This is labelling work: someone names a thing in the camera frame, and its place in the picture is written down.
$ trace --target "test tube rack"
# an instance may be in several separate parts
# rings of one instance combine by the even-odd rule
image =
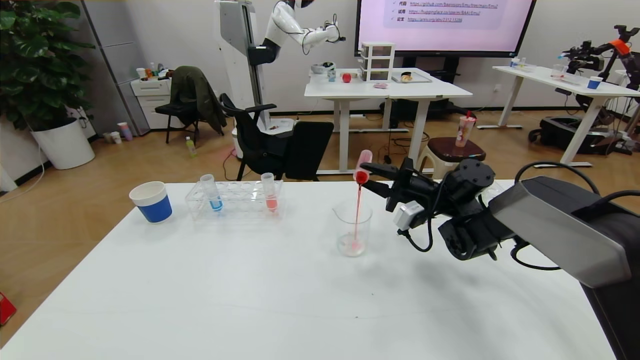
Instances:
[[[282,217],[286,208],[285,199],[282,196],[283,182],[276,181],[275,184],[278,201],[278,209],[275,212],[267,209],[261,181],[217,182],[218,193],[223,203],[220,211],[213,210],[200,181],[189,191],[185,201],[191,217],[197,222]]]

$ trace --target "wooden floor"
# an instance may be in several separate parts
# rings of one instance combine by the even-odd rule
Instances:
[[[560,159],[562,151],[530,144],[527,134],[537,128],[540,118],[562,113],[514,113],[510,123],[523,124],[524,130],[475,129],[471,139],[487,152],[485,162],[494,169],[497,178],[511,179],[527,163]],[[494,124],[499,115],[497,111],[479,113],[478,124]],[[429,121],[426,131],[432,137],[454,136],[457,122],[456,117],[451,119]],[[303,120],[332,121],[332,116],[303,117]],[[381,120],[360,119],[353,120],[351,127],[380,126]],[[96,158],[90,163],[70,170],[49,169],[30,192],[0,204],[0,291],[18,308],[17,314],[0,329],[0,347],[80,260],[134,207],[128,198],[129,190],[153,180],[166,183],[195,182],[207,173],[213,173],[219,181],[225,176],[234,179],[239,162],[235,158],[227,159],[233,148],[230,130],[228,127],[227,136],[221,138],[212,129],[204,129],[195,159],[189,157],[182,133],[172,133],[173,140],[169,145],[164,144],[164,133],[151,133],[121,145],[110,145],[99,140],[92,143]],[[393,139],[400,137],[410,135],[392,135]],[[381,162],[386,153],[383,147],[388,142],[388,134],[353,134],[349,142],[349,165],[353,168],[362,149],[371,149],[375,158],[380,156]],[[392,143],[395,165],[400,164],[403,152],[402,147]],[[607,157],[580,155],[576,160],[594,164],[593,168],[583,171],[594,180],[603,194],[640,188],[638,153],[633,156],[614,153]],[[337,168],[337,162],[338,136],[334,135],[321,168]],[[536,169],[527,174],[544,174],[583,185],[577,176],[560,169]],[[349,178],[329,176],[321,180],[347,181]],[[250,173],[245,179],[257,180],[259,176]],[[25,191],[34,181],[5,195],[0,201]],[[638,198],[620,199],[619,203],[640,212]]]

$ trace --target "blue liquid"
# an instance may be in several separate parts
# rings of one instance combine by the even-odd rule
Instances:
[[[209,201],[209,204],[211,205],[211,208],[213,209],[213,211],[220,211],[222,210],[222,206],[224,205],[222,203],[222,199],[220,198],[220,196],[218,196],[218,200],[217,201]]]

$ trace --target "green leaves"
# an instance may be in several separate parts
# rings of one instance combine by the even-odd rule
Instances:
[[[15,45],[15,52],[25,58],[43,56],[49,48],[49,42],[42,35],[36,35],[30,39],[14,36],[13,44]]]
[[[46,92],[42,96],[42,101],[49,106],[59,108],[62,105],[62,97],[58,92]]]
[[[0,85],[0,90],[7,95],[17,95],[22,92],[24,86],[20,84],[7,84],[3,83]]]
[[[41,84],[53,90],[63,89],[67,85],[67,78],[62,74],[54,76],[46,72],[41,72],[40,75],[38,75],[38,79]]]
[[[80,7],[68,1],[56,4],[56,6],[52,8],[52,10],[57,11],[63,17],[68,17],[71,19],[77,19],[80,17]]]
[[[74,51],[95,48],[74,42],[64,23],[78,19],[73,2],[2,1],[0,4],[0,113],[16,129],[53,129],[67,123],[69,108],[91,108],[83,99],[89,64]]]
[[[23,83],[32,83],[38,77],[39,73],[40,69],[34,66],[27,65],[19,67],[13,75],[15,76],[15,79],[17,81],[21,81]]]
[[[0,30],[9,30],[15,22],[15,12],[0,11]]]

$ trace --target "potted plant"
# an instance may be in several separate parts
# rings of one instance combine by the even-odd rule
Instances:
[[[74,51],[95,48],[68,40],[76,29],[76,4],[0,1],[0,115],[29,129],[54,167],[77,167],[95,155],[69,109],[88,110],[79,70],[88,64]]]

